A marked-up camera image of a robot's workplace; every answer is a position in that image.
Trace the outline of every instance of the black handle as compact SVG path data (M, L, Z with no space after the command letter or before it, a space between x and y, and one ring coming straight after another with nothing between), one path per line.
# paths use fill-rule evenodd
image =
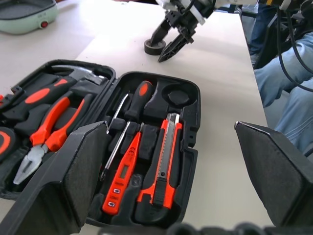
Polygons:
M60 78L55 83L31 94L23 102L4 112L3 116L9 120L25 121L29 110L40 104L52 104L76 82L74 78L68 76Z
M125 113L125 118L139 122L139 116L143 107L152 95L152 83L143 81L135 91L130 108Z

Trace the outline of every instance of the robotic arm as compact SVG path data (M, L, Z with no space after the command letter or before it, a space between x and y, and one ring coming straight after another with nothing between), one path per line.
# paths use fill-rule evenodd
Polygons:
M156 0L165 9L165 19L145 41L145 52L150 55L160 55L159 62L173 57L188 43L193 43L192 36L196 33L198 24L203 25L215 9L225 4L257 4L258 0ZM312 0L259 0L259 3L274 5L280 10L288 11L301 9L302 15L313 21ZM165 46L163 39L170 28L179 32L174 41Z

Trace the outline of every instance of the hammer handle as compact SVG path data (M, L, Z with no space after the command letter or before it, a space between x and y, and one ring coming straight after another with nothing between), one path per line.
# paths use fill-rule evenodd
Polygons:
M40 104L52 104L60 96L77 81L72 77L62 77L55 83L48 85L34 92L27 97L23 102L19 103L12 109L4 112L3 115L9 120L24 121L28 117L28 112Z

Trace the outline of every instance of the black cable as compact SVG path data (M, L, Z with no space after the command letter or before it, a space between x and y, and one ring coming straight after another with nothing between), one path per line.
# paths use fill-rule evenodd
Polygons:
M195 4L195 1L196 1L196 0L191 0L190 3L189 3L189 5L188 5L185 9L183 9L182 12L185 13L185 12L190 11L191 7Z
M291 38L291 45L292 45L292 48L294 50L294 53L295 53L295 56L297 57L298 61L300 62L300 64L307 70L309 71L310 73L313 74L313 70L310 69L305 63L304 61L301 59L301 56L298 52L298 49L297 49L297 45L295 43L295 39L294 39L294 34L293 34L293 28L292 28L292 21L291 21L291 15L290 15L290 12L286 12L287 14L287 21L288 21L288 28L289 28L289 34L290 34L290 38Z
M292 77L290 77L290 75L288 74L284 62L283 62L283 57L282 57L282 45L281 45L281 34L280 34L280 21L281 21L281 13L279 8L277 8L277 51L278 51L278 58L279 58L279 63L280 66L282 67L282 70L285 74L285 76L288 78L288 80L290 82L292 82L294 85L296 85L297 87L300 87L306 91L309 92L313 92L313 89L302 86L300 83L298 83L297 81L295 81Z

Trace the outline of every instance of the pliers jaw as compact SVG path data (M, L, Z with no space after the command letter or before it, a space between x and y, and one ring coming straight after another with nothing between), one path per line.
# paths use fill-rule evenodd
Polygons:
M23 158L13 183L19 185L34 173L40 166L42 159L47 152L48 147L45 144L38 144L32 147L29 153Z

